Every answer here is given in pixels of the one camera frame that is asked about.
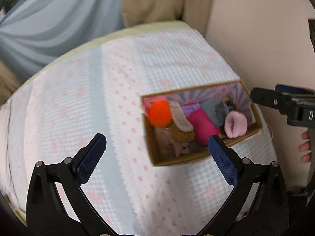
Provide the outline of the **pink fluffy scrunchie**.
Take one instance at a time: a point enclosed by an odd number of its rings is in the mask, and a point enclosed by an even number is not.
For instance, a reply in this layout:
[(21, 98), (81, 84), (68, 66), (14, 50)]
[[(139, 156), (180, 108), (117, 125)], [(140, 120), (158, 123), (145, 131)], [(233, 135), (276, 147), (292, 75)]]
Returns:
[(227, 114), (224, 130), (228, 138), (237, 138), (245, 135), (247, 128), (248, 122), (244, 114), (237, 111), (231, 111)]

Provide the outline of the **black printed Dracula cloth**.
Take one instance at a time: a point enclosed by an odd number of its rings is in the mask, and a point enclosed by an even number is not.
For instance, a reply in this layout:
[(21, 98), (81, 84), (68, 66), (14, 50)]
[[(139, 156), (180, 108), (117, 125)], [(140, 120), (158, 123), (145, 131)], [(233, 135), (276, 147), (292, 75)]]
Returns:
[(225, 100), (224, 101), (225, 105), (228, 107), (228, 109), (231, 110), (236, 110), (236, 106), (232, 100)]

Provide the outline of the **magenta pink pouch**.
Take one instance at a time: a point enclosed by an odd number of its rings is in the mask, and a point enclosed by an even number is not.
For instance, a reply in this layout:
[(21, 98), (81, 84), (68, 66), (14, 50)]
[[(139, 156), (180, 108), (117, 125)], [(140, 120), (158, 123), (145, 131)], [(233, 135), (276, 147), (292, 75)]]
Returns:
[(207, 146), (208, 139), (220, 133), (219, 128), (209, 120), (202, 109), (190, 114), (187, 120), (193, 125), (196, 142), (202, 146)]

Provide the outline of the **brown and white plush toy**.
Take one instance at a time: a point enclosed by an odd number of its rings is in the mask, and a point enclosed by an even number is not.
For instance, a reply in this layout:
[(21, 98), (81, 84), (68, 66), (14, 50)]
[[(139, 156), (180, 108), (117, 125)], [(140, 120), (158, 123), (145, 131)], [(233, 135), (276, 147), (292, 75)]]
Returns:
[(172, 138), (179, 143), (191, 142), (195, 137), (193, 125), (188, 121), (178, 102), (170, 101), (169, 104), (173, 120), (170, 127)]

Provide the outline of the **mauve pink cloth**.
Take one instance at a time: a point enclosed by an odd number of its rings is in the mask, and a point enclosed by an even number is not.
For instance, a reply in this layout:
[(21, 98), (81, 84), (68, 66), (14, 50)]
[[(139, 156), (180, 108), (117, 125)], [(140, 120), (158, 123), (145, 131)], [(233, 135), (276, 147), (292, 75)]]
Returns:
[(168, 128), (154, 128), (158, 150), (163, 159), (179, 157), (190, 153), (190, 143), (176, 142)]

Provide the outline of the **orange pompom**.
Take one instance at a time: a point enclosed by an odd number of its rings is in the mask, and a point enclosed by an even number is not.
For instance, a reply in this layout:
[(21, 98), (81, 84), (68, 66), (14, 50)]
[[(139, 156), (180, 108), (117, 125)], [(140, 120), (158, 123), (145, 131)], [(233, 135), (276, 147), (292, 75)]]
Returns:
[(151, 104), (147, 114), (148, 120), (154, 127), (166, 127), (172, 122), (170, 104), (166, 100), (157, 100)]

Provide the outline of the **grey rolled fuzzy sock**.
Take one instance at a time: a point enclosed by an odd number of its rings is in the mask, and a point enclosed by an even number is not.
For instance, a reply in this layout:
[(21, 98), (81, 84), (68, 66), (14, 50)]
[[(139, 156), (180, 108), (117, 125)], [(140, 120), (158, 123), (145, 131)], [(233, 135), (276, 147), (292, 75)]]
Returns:
[(220, 98), (205, 100), (201, 103), (201, 109), (216, 127), (221, 127), (224, 124), (225, 118), (229, 113), (228, 106)]

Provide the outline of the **checkered pastel bedspread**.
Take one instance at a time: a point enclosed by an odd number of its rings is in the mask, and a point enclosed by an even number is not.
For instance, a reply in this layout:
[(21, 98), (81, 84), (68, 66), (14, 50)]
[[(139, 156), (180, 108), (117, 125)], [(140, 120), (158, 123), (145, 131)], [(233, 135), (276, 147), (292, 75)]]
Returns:
[(238, 75), (195, 30), (180, 27), (113, 41), (41, 71), (1, 106), (1, 192), (25, 209), (37, 161), (72, 157), (97, 134), (107, 149), (83, 190), (118, 233), (197, 233), (223, 204), (227, 185), (212, 158), (155, 167), (145, 143), (141, 97), (191, 89)]

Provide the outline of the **purple plastic packet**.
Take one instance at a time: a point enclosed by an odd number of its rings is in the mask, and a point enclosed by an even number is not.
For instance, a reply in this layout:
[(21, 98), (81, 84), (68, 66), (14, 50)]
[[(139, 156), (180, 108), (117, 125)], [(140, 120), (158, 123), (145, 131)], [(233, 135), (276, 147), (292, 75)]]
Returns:
[(184, 115), (189, 116), (190, 114), (194, 113), (195, 111), (200, 109), (200, 105), (198, 103), (194, 104), (187, 104), (181, 106)]

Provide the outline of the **cardboard box with pink flaps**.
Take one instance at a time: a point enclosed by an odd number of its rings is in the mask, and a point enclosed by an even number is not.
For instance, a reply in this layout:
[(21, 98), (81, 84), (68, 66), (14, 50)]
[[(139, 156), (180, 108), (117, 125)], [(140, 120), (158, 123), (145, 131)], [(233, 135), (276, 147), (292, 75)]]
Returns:
[(153, 166), (209, 156), (214, 135), (231, 147), (262, 129), (243, 81), (144, 95), (144, 127)]

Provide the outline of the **beige curtain left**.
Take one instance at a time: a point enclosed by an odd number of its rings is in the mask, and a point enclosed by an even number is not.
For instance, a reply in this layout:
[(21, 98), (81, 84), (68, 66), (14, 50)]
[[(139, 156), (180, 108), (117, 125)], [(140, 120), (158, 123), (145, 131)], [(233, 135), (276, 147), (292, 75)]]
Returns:
[(0, 62), (0, 104), (3, 105), (10, 96), (21, 86), (14, 73)]

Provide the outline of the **beige curtain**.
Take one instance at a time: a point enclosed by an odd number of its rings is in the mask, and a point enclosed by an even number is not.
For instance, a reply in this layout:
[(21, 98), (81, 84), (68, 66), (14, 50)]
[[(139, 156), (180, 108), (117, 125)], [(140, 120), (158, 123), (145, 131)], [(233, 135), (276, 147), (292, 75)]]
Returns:
[(0, 104), (3, 105), (10, 96), (21, 86), (14, 73), (0, 62)]
[(213, 0), (120, 0), (126, 27), (181, 20), (206, 35)]

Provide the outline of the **green mattress sheet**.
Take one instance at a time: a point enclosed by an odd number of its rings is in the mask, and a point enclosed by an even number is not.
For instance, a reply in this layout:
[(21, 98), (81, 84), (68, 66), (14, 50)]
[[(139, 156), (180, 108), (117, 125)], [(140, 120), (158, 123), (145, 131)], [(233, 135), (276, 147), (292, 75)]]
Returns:
[(93, 47), (99, 46), (103, 43), (107, 43), (109, 41), (117, 40), (120, 38), (133, 36), (133, 35), (139, 35), (146, 32), (153, 32), (153, 31), (160, 31), (165, 29), (177, 29), (177, 28), (191, 28), (188, 24), (186, 24), (183, 21), (162, 21), (162, 22), (155, 22), (155, 23), (148, 23), (148, 24), (142, 24), (133, 26), (130, 28), (125, 28), (119, 31), (115, 31), (111, 34), (96, 38), (92, 41), (89, 41), (87, 43), (84, 43), (83, 45), (80, 45), (79, 47), (76, 47), (69, 52), (63, 54), (62, 56), (58, 57), (53, 62), (49, 63), (47, 66), (45, 66), (43, 69), (41, 69), (38, 73), (33, 75), (31, 78), (29, 78), (26, 82), (23, 83), (24, 85), (30, 84), (41, 72), (48, 69), (49, 67), (52, 67), (53, 65), (60, 63), (62, 61), (65, 61), (69, 58), (72, 58), (76, 56), (77, 54), (80, 54), (86, 50), (89, 50)]

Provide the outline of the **beige curtain right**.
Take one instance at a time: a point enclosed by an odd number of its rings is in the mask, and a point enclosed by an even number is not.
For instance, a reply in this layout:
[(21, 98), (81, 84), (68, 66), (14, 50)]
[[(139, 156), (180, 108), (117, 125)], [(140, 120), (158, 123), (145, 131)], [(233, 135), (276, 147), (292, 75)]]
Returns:
[(126, 27), (181, 20), (206, 35), (213, 0), (120, 0)]

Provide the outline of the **light blue hanging sheet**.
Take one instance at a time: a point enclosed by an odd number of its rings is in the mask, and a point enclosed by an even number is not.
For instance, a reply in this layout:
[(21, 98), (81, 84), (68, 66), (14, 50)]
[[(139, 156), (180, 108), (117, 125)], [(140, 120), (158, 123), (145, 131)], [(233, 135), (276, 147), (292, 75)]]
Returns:
[(1, 62), (23, 83), (72, 49), (123, 28), (120, 0), (20, 0), (1, 19)]

